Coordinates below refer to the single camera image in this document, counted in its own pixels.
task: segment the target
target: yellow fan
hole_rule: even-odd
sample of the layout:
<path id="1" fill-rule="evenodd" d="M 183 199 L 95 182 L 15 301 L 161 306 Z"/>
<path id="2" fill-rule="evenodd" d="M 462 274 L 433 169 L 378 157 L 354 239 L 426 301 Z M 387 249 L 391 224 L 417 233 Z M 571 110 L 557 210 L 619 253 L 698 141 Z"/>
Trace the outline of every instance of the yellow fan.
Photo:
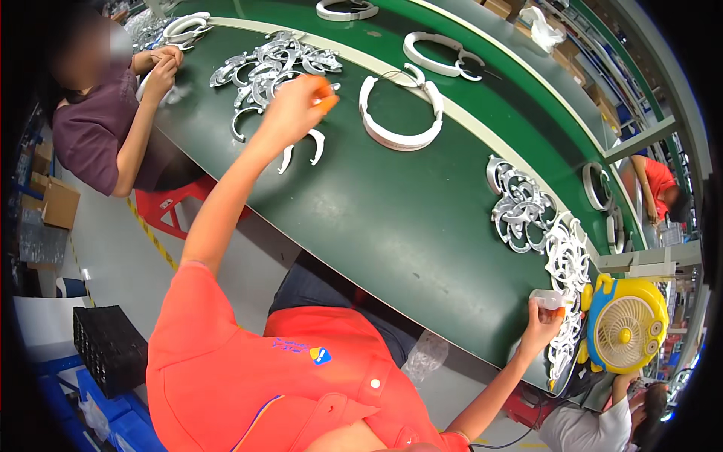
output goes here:
<path id="1" fill-rule="evenodd" d="M 660 291 L 645 279 L 600 275 L 587 284 L 581 309 L 588 311 L 587 338 L 578 362 L 588 357 L 594 372 L 629 373 L 648 364 L 665 339 L 668 312 Z"/>

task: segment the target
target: fan grille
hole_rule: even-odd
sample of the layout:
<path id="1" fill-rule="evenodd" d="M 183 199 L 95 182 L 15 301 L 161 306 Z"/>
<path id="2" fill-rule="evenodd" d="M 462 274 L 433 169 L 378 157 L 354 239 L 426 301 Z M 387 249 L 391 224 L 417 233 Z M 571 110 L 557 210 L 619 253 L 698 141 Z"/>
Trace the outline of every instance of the fan grille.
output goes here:
<path id="1" fill-rule="evenodd" d="M 630 367 L 647 358 L 647 333 L 654 321 L 653 311 L 638 297 L 621 297 L 608 304 L 597 320 L 595 347 L 606 364 Z M 630 340 L 619 340 L 623 328 L 630 330 Z"/>

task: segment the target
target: purple shirt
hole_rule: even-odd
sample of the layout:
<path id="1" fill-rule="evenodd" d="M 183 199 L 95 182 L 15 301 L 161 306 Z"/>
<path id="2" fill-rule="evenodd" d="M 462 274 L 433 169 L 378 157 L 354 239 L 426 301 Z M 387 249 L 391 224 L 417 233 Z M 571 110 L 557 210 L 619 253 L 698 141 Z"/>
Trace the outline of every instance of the purple shirt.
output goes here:
<path id="1" fill-rule="evenodd" d="M 116 158 L 138 110 L 136 77 L 130 69 L 94 87 L 80 103 L 55 111 L 53 145 L 60 164 L 95 190 L 110 196 L 118 182 Z M 133 188 L 152 192 L 178 150 L 155 126 Z"/>

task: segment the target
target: wire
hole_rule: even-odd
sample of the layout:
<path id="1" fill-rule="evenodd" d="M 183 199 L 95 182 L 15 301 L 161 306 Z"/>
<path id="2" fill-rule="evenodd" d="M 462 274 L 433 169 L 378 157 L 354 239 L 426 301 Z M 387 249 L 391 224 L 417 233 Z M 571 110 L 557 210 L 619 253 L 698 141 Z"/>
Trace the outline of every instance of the wire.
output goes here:
<path id="1" fill-rule="evenodd" d="M 540 405 L 540 410 L 539 410 L 539 412 L 537 413 L 537 420 L 536 420 L 535 423 L 532 425 L 532 427 L 530 427 L 530 430 L 527 430 L 524 435 L 520 436 L 519 438 L 517 438 L 516 440 L 514 440 L 512 443 L 507 443 L 507 444 L 505 444 L 505 445 L 487 445 L 487 444 L 479 444 L 479 443 L 470 443 L 470 444 L 469 444 L 469 450 L 470 450 L 470 452 L 474 452 L 474 448 L 475 448 L 475 447 L 480 447 L 480 448 L 485 448 L 485 449 L 504 449 L 504 448 L 508 448 L 508 447 L 510 447 L 512 444 L 519 443 L 520 441 L 522 441 L 522 438 L 524 438 L 524 437 L 526 437 L 527 435 L 529 435 L 530 432 L 535 429 L 535 427 L 537 426 L 537 423 L 540 422 L 540 419 L 542 418 L 542 405 L 543 405 L 543 403 L 542 403 L 542 391 L 541 391 L 539 388 L 537 388 L 537 392 L 539 393 L 539 399 L 538 399 L 537 403 Z"/>

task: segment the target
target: workbench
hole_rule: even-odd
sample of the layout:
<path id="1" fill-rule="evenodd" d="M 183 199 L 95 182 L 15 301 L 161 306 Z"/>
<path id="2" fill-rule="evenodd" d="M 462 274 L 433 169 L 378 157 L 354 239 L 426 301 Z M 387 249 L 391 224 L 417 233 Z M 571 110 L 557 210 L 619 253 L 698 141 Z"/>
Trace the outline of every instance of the workbench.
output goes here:
<path id="1" fill-rule="evenodd" d="M 269 30 L 303 30 L 397 68 L 408 61 L 402 42 L 411 31 L 459 40 L 465 49 L 485 59 L 486 69 L 495 76 L 486 74 L 481 82 L 469 82 L 424 70 L 427 79 L 539 173 L 581 220 L 592 246 L 608 254 L 604 215 L 590 206 L 581 183 L 582 166 L 589 161 L 602 163 L 602 156 L 559 102 L 536 86 L 534 79 L 525 79 L 514 61 L 485 40 L 469 32 L 461 35 L 454 22 L 427 9 L 419 11 L 419 5 L 411 2 L 375 4 L 382 8 L 380 13 L 357 22 L 321 20 L 313 1 L 293 0 L 185 1 L 173 14 L 208 11 L 213 17 L 274 24 L 267 26 Z M 407 7 L 409 15 L 401 14 Z M 508 45 L 523 46 L 535 59 L 544 59 L 526 36 L 499 21 L 502 24 L 495 26 L 510 28 Z M 244 145 L 230 133 L 236 88 L 232 84 L 209 88 L 208 80 L 228 57 L 251 52 L 266 42 L 264 34 L 216 26 L 184 56 L 176 84 L 187 89 L 186 97 L 156 114 L 158 127 L 216 179 Z M 430 58 L 453 63 L 448 49 L 426 44 L 419 43 L 417 48 Z M 304 138 L 294 146 L 284 174 L 277 172 L 281 156 L 262 172 L 248 206 L 395 310 L 474 356 L 504 367 L 526 327 L 529 293 L 551 286 L 544 269 L 547 258 L 511 251 L 490 221 L 499 197 L 487 186 L 485 168 L 495 151 L 446 115 L 441 133 L 426 148 L 409 153 L 384 148 L 365 132 L 357 105 L 364 78 L 378 74 L 344 59 L 343 54 L 338 59 L 343 71 L 328 78 L 341 84 L 341 100 L 315 127 L 326 136 L 323 157 L 311 166 L 315 145 L 311 137 Z M 564 85 L 567 77 L 574 87 L 567 84 L 565 90 L 578 88 L 572 98 L 580 103 L 582 89 L 548 59 L 552 63 L 544 64 L 553 72 L 549 76 L 557 85 Z M 599 111 L 587 102 L 581 114 L 598 139 L 606 140 Z M 425 100 L 384 80 L 372 90 L 369 113 L 377 123 L 405 135 L 423 132 L 433 120 Z M 249 114 L 240 121 L 239 131 L 250 136 L 261 120 L 262 116 Z M 620 193 L 617 185 L 612 188 L 616 195 Z M 621 207 L 626 223 L 632 221 L 630 209 Z M 636 247 L 642 247 L 639 237 L 634 239 Z M 595 270 L 590 276 L 594 281 Z M 542 355 L 524 379 L 547 388 Z M 563 386 L 564 382 L 556 385 L 553 393 Z"/>

